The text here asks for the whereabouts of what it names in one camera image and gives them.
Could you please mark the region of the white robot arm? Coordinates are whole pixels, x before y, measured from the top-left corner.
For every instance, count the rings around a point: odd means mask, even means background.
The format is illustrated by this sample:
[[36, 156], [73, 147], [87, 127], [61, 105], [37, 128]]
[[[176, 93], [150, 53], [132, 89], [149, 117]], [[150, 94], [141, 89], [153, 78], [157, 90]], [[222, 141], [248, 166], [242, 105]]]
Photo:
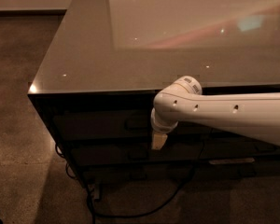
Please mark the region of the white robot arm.
[[162, 148], [180, 121], [280, 146], [280, 92], [204, 95], [194, 77], [184, 76], [154, 98], [152, 147]]

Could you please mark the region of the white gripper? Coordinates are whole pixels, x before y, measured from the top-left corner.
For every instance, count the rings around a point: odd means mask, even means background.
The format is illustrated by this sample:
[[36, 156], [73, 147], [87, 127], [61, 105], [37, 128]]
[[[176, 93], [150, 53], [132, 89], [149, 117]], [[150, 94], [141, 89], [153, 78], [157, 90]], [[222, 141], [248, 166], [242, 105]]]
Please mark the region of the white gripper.
[[151, 148], [161, 150], [166, 143], [167, 135], [177, 127], [177, 121], [163, 119], [155, 109], [152, 109], [150, 123], [153, 128]]

